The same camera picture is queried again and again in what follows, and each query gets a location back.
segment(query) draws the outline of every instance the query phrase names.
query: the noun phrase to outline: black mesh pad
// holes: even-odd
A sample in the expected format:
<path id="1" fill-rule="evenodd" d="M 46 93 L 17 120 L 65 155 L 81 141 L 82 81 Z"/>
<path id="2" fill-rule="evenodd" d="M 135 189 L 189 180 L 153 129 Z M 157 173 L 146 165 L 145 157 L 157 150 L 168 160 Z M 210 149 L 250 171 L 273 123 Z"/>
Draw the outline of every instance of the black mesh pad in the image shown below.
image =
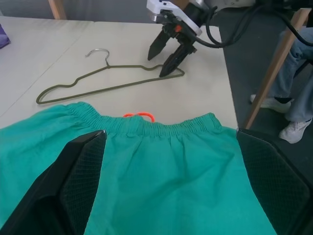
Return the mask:
<path id="1" fill-rule="evenodd" d="M 103 158 L 103 137 L 87 143 L 61 189 L 60 201 L 76 235 L 83 235 L 97 193 Z"/>
<path id="2" fill-rule="evenodd" d="M 252 189 L 278 235 L 297 234 L 310 189 L 276 147 L 239 131 L 237 139 Z"/>

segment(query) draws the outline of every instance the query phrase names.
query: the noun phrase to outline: hanger hook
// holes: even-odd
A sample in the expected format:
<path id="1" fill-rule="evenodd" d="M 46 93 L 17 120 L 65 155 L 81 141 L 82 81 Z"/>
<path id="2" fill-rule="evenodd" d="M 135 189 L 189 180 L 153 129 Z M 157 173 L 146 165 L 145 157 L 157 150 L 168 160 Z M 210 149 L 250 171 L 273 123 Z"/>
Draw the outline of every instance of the hanger hook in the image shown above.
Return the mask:
<path id="1" fill-rule="evenodd" d="M 107 63 L 107 66 L 109 66 L 108 57 L 110 56 L 110 52 L 108 50 L 106 50 L 106 49 L 103 49 L 103 48 L 93 49 L 87 55 L 85 55 L 85 57 L 87 58 L 88 56 L 90 56 L 91 54 L 93 54 L 96 51 L 104 51 L 104 52 L 106 52 L 108 54 L 107 57 L 105 58 L 105 61 Z"/>

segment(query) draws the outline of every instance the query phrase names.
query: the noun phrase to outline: orange drawstring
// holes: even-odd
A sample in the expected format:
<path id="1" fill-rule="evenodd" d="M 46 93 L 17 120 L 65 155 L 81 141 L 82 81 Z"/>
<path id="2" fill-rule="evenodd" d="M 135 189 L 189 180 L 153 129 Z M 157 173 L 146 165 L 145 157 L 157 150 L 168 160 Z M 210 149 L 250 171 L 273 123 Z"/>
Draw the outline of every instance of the orange drawstring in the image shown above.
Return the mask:
<path id="1" fill-rule="evenodd" d="M 125 114 L 123 117 L 126 118 L 126 117 L 131 117 L 131 116 L 134 116 L 134 115 L 139 115 L 139 116 L 147 116 L 151 119 L 151 122 L 155 122 L 155 117 L 150 114 L 150 113 L 147 113 L 147 112 L 140 112 L 140 113 L 136 113 L 136 114 Z"/>

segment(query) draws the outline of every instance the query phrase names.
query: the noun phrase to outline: cable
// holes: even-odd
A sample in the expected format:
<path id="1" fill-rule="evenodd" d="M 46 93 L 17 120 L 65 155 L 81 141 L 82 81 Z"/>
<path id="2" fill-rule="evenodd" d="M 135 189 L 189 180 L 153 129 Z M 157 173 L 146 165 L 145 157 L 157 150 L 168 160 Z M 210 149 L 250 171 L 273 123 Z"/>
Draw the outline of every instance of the cable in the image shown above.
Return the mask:
<path id="1" fill-rule="evenodd" d="M 212 43 L 209 43 L 209 42 L 206 42 L 200 38 L 198 38 L 194 32 L 189 28 L 189 27 L 186 27 L 183 25 L 183 23 L 181 21 L 178 21 L 176 19 L 174 19 L 174 22 L 179 24 L 180 26 L 182 26 L 183 28 L 183 32 L 185 34 L 187 34 L 187 36 L 193 40 L 195 40 L 196 42 L 200 43 L 201 45 L 205 46 L 205 47 L 210 47 L 210 48 L 224 48 L 224 47 L 227 47 L 229 45 L 232 45 L 234 44 L 235 42 L 237 42 L 241 37 L 242 35 L 245 33 L 246 29 L 248 28 L 248 26 L 250 25 L 251 23 L 251 20 L 252 18 L 255 16 L 255 14 L 260 11 L 264 6 L 261 5 L 261 6 L 258 6 L 256 7 L 255 5 L 250 7 L 245 13 L 244 15 L 239 19 L 239 21 L 236 23 L 236 26 L 231 34 L 231 36 L 227 39 L 226 42 L 223 42 L 223 43 L 220 43 L 218 41 L 216 41 L 213 36 L 211 35 L 211 32 L 210 30 L 207 31 L 207 35 L 208 37 L 210 38 L 210 40 L 213 42 L 213 43 L 217 43 L 217 44 L 212 44 Z M 216 8 L 212 8 L 209 12 L 209 16 L 208 16 L 208 20 L 207 20 L 207 24 L 206 24 L 206 27 L 209 27 L 209 24 L 210 24 L 210 20 L 214 14 L 214 11 L 216 10 Z M 242 21 L 244 20 L 244 18 L 249 14 L 249 18 L 248 20 L 246 21 L 245 25 L 243 26 L 242 30 L 240 31 L 240 33 L 235 37 L 237 31 L 238 31 L 238 28 L 240 27 L 240 24 L 242 23 Z"/>
<path id="2" fill-rule="evenodd" d="M 246 16 L 247 16 L 248 14 L 250 14 L 250 16 L 251 16 L 251 11 L 254 10 L 255 8 L 256 8 L 256 6 L 254 5 L 254 6 L 252 6 L 252 7 L 249 7 L 248 10 L 244 12 L 244 14 L 241 16 L 241 18 L 237 21 L 237 23 L 236 23 L 236 25 L 235 25 L 235 27 L 234 27 L 234 30 L 233 30 L 233 32 L 232 32 L 232 34 L 231 34 L 231 35 L 228 37 L 228 39 L 224 42 L 225 44 L 231 43 L 231 42 L 233 41 L 233 39 L 234 39 L 234 37 L 235 37 L 235 35 L 236 35 L 236 33 L 237 33 L 237 31 L 238 31 L 238 29 L 239 29 L 239 27 L 240 27 L 242 21 L 246 18 Z M 206 21 L 206 24 L 205 24 L 205 28 L 206 28 L 206 33 L 207 33 L 207 36 L 209 37 L 209 39 L 210 39 L 214 44 L 220 45 L 221 43 L 218 42 L 217 40 L 215 40 L 215 39 L 213 38 L 211 32 L 210 32 L 211 20 L 212 20 L 212 17 L 213 17 L 213 15 L 214 15 L 216 9 L 217 9 L 217 8 L 214 7 L 214 8 L 211 8 L 211 9 L 209 10 L 208 18 L 207 18 L 207 21 Z"/>
<path id="3" fill-rule="evenodd" d="M 290 29 L 290 31 L 296 36 L 296 38 L 302 42 L 304 45 L 309 46 L 309 47 L 313 47 L 313 43 L 310 43 L 308 41 L 306 41 L 303 37 L 301 37 L 301 35 L 298 33 L 298 31 L 291 25 L 291 23 L 289 22 L 289 19 L 281 14 L 280 12 L 277 12 L 275 10 L 272 10 L 272 12 L 274 13 L 274 15 L 278 16 L 285 24 L 286 26 Z"/>

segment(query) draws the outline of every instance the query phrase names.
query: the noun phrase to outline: blue jeans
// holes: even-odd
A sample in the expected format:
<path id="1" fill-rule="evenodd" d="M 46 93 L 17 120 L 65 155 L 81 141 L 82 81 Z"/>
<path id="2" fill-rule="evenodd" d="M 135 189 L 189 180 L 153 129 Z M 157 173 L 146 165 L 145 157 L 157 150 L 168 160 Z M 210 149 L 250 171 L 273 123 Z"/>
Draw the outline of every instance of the blue jeans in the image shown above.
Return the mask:
<path id="1" fill-rule="evenodd" d="M 313 42 L 313 28 L 304 27 L 300 34 L 307 41 Z M 306 46 L 296 39 L 268 93 L 269 97 L 286 98 L 290 96 L 295 72 L 303 60 L 313 60 L 313 47 Z M 295 122 L 308 121 L 313 117 L 313 73 L 300 95 L 292 102 L 285 117 L 287 120 Z"/>

